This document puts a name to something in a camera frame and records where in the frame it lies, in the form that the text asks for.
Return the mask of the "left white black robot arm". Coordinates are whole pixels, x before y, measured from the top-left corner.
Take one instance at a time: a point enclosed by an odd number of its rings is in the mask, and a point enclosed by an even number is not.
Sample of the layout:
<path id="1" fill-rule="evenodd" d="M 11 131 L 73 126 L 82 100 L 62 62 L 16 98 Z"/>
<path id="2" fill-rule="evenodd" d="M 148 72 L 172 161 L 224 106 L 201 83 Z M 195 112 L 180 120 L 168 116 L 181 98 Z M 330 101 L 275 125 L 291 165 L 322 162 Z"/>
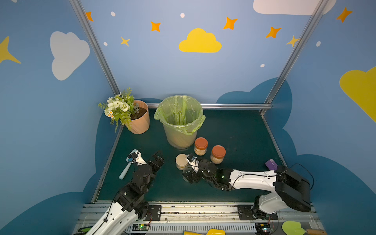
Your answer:
<path id="1" fill-rule="evenodd" d="M 145 201 L 145 194 L 165 161 L 162 152 L 157 151 L 148 162 L 141 164 L 137 159 L 135 163 L 138 168 L 133 172 L 133 178 L 116 193 L 111 205 L 87 232 L 88 235 L 120 235 L 138 219 L 146 217 L 149 203 Z"/>

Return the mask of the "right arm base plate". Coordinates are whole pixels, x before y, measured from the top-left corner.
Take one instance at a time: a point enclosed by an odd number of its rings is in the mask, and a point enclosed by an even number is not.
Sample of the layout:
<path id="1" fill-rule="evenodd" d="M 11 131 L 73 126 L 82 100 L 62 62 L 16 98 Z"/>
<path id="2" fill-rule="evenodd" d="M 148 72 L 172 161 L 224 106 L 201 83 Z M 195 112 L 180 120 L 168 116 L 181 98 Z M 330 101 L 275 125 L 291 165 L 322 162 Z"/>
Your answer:
<path id="1" fill-rule="evenodd" d="M 238 205 L 237 209 L 240 220 L 278 220 L 278 214 L 276 212 L 267 214 L 255 205 Z"/>

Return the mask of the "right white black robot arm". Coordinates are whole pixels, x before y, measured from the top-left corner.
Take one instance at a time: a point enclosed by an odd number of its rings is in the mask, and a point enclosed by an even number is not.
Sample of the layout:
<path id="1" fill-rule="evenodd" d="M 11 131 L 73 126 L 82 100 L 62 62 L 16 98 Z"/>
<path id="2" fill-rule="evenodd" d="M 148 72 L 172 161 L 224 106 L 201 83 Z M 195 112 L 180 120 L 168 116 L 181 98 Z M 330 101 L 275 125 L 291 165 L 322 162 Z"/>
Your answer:
<path id="1" fill-rule="evenodd" d="M 267 195 L 256 197 L 252 217 L 261 219 L 285 208 L 299 212 L 310 212 L 309 180 L 283 165 L 276 170 L 251 172 L 218 168 L 206 159 L 188 158 L 183 178 L 193 184 L 201 179 L 222 191 L 255 189 L 267 191 Z"/>

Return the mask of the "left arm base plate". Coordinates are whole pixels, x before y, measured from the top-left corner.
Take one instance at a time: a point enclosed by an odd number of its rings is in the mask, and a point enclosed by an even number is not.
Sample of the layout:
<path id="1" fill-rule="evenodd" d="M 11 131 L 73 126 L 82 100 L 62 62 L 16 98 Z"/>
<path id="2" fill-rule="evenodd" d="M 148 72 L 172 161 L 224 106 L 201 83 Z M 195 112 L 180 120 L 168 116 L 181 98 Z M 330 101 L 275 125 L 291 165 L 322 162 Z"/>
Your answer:
<path id="1" fill-rule="evenodd" d="M 161 205 L 148 205 L 144 207 L 139 215 L 139 220 L 141 221 L 160 221 L 162 214 Z"/>

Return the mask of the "beige-lid oatmeal jar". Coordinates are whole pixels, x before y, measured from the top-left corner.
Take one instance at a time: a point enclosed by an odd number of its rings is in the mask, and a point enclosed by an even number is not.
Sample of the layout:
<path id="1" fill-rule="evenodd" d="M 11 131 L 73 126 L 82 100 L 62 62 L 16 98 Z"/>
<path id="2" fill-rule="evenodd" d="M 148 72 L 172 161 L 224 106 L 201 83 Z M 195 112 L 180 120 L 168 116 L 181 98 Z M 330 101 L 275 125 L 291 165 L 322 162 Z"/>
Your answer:
<path id="1" fill-rule="evenodd" d="M 176 162 L 176 167 L 179 170 L 184 170 L 184 168 L 189 165 L 186 154 L 177 155 L 175 162 Z"/>
<path id="2" fill-rule="evenodd" d="M 182 171 L 183 179 L 190 184 L 194 182 L 195 174 L 196 174 L 195 170 L 189 165 L 186 166 Z"/>

